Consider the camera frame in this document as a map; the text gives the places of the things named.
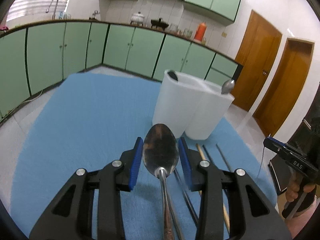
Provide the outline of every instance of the kitchen countertop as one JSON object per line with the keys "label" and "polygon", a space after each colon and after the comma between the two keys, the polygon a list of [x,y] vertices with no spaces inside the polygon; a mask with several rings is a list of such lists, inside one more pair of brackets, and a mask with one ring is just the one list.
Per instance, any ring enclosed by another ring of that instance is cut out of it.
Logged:
{"label": "kitchen countertop", "polygon": [[172,32],[169,32],[169,31],[162,31],[162,30],[157,30],[157,29],[154,29],[154,28],[151,28],[151,27],[145,27],[145,26],[138,26],[138,25],[130,25],[128,23],[114,23],[114,22],[105,22],[105,21],[98,21],[98,20],[93,20],[93,19],[90,19],[90,20],[86,20],[86,19],[62,19],[62,20],[45,20],[45,21],[38,21],[38,22],[32,22],[32,23],[29,23],[29,24],[24,24],[24,25],[20,25],[18,27],[15,27],[15,28],[12,28],[10,30],[8,30],[7,32],[3,33],[0,35],[0,38],[10,34],[10,33],[13,33],[15,31],[18,31],[18,30],[22,30],[22,29],[25,29],[25,28],[28,28],[28,27],[33,27],[33,26],[37,26],[37,25],[43,25],[43,24],[50,24],[50,23],[59,23],[59,22],[92,22],[92,23],[105,23],[105,24],[114,24],[114,25],[123,25],[123,26],[130,26],[130,27],[136,27],[136,28],[141,28],[141,29],[147,29],[147,30],[152,30],[152,31],[155,31],[155,32],[161,32],[161,33],[164,33],[164,34],[168,34],[168,35],[172,35],[172,36],[175,36],[175,37],[178,37],[180,39],[183,39],[183,40],[186,40],[186,41],[190,41],[190,42],[193,42],[199,46],[202,46],[206,49],[209,49],[211,51],[214,51],[226,58],[228,58],[229,60],[233,61],[233,62],[236,62],[234,59],[232,59],[231,57],[225,55],[224,53],[221,53],[220,51],[218,50],[215,50],[215,49],[212,49],[210,48],[209,46],[207,45],[203,45],[201,43],[198,43],[198,42],[195,42],[193,41],[192,39],[188,39],[186,37],[183,37],[183,36],[179,36],[175,33],[172,33]]}

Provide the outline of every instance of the blue table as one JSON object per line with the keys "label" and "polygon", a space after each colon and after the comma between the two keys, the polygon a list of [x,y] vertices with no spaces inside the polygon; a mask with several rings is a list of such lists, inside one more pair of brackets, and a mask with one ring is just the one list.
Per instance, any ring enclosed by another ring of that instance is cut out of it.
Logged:
{"label": "blue table", "polygon": [[[137,137],[144,138],[161,84],[141,78],[100,74],[73,74],[57,89],[36,119],[19,155],[11,195],[11,216],[28,236],[33,225],[69,177],[80,167],[103,168],[131,149]],[[186,138],[196,149],[196,141]],[[273,205],[274,186],[232,126],[223,118],[205,141],[215,164],[227,169],[215,144],[218,143],[233,169],[243,168]],[[181,164],[177,167],[182,175]],[[196,227],[182,198],[175,177],[168,189],[186,240],[195,239]],[[198,212],[200,196],[189,192]],[[137,185],[121,192],[127,240],[160,239],[162,199],[160,183],[140,166]]]}

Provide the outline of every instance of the white tiled wall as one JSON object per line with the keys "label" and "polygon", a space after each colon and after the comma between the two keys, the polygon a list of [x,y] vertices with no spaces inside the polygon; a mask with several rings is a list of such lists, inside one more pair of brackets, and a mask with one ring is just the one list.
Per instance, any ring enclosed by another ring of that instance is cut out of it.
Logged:
{"label": "white tiled wall", "polygon": [[182,31],[185,28],[192,30],[193,35],[199,23],[205,21],[207,30],[204,36],[207,39],[207,45],[213,49],[218,49],[222,32],[226,29],[212,19],[184,10],[183,3],[177,0],[113,0],[110,2],[105,20],[130,23],[131,15],[139,11],[145,16],[144,25],[151,26],[152,19],[162,18],[169,25],[171,23],[179,25]]}

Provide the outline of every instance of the white pot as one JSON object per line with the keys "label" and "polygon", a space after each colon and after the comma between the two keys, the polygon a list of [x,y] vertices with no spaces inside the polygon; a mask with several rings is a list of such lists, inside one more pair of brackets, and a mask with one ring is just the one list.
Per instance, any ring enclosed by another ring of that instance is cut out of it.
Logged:
{"label": "white pot", "polygon": [[132,14],[132,16],[131,16],[131,21],[132,21],[132,22],[143,23],[143,20],[144,20],[144,15],[141,14],[141,12],[134,13],[134,14]]}

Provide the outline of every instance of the cable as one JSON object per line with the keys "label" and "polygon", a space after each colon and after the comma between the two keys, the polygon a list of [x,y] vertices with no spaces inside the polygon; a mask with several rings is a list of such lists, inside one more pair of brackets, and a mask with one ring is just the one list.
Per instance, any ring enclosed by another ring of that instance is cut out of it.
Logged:
{"label": "cable", "polygon": [[259,177],[259,174],[260,174],[260,171],[261,171],[261,167],[262,167],[263,156],[264,156],[264,148],[265,148],[265,147],[263,147],[263,150],[262,150],[262,159],[261,159],[260,168],[259,168],[259,171],[258,171],[257,178]]}

